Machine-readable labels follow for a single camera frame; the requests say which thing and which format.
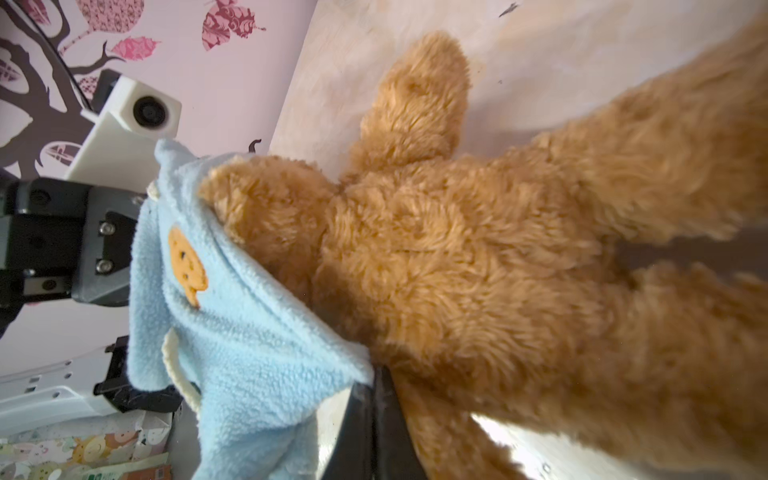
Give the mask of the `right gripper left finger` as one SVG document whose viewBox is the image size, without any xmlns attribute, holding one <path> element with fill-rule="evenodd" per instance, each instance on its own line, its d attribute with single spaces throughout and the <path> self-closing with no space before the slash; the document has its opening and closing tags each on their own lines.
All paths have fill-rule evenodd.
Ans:
<svg viewBox="0 0 768 480">
<path fill-rule="evenodd" d="M 374 473 L 373 388 L 351 389 L 336 445 L 322 480 L 370 480 Z"/>
</svg>

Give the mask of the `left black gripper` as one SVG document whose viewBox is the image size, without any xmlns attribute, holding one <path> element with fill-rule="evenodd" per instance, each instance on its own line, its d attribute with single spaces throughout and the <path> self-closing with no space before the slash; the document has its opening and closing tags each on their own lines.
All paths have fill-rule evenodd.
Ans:
<svg viewBox="0 0 768 480">
<path fill-rule="evenodd" d="M 123 307 L 145 195 L 51 178 L 1 179 L 1 306 L 71 298 Z"/>
</svg>

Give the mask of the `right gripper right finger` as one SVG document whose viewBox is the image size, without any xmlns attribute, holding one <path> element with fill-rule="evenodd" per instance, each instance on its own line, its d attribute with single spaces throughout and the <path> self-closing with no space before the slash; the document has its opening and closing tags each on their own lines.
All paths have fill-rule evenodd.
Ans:
<svg viewBox="0 0 768 480">
<path fill-rule="evenodd" d="M 377 480 L 427 480 L 390 371 L 376 368 L 373 387 L 373 474 Z"/>
</svg>

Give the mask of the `light blue bear hoodie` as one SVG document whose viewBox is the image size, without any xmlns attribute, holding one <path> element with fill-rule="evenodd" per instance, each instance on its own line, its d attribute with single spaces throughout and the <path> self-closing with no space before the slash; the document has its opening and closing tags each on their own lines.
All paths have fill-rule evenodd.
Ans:
<svg viewBox="0 0 768 480">
<path fill-rule="evenodd" d="M 311 479 L 315 413 L 370 384 L 368 350 L 323 323 L 225 234 L 198 198 L 224 156 L 163 139 L 132 244 L 127 371 L 195 410 L 198 479 Z"/>
</svg>

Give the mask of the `brown plush teddy bear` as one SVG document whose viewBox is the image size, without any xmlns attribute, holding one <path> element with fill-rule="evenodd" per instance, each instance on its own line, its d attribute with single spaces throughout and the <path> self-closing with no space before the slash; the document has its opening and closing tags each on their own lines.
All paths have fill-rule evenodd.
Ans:
<svg viewBox="0 0 768 480">
<path fill-rule="evenodd" d="M 212 169 L 227 236 L 392 374 L 431 479 L 518 479 L 483 415 L 670 469 L 767 475 L 767 284 L 614 260 L 767 220 L 767 16 L 493 159 L 456 157 L 451 36 L 393 65 L 338 183 L 278 156 Z"/>
</svg>

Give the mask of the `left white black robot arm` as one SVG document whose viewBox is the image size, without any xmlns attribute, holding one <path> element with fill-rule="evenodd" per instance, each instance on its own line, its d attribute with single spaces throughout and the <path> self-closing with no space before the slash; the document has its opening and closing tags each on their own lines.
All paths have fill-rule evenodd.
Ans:
<svg viewBox="0 0 768 480">
<path fill-rule="evenodd" d="M 125 307 L 131 245 L 144 195 L 109 187 L 1 176 L 1 327 L 26 304 L 72 299 Z M 134 388 L 128 339 L 93 353 L 1 379 L 4 437 L 117 412 L 176 411 L 181 396 Z"/>
</svg>

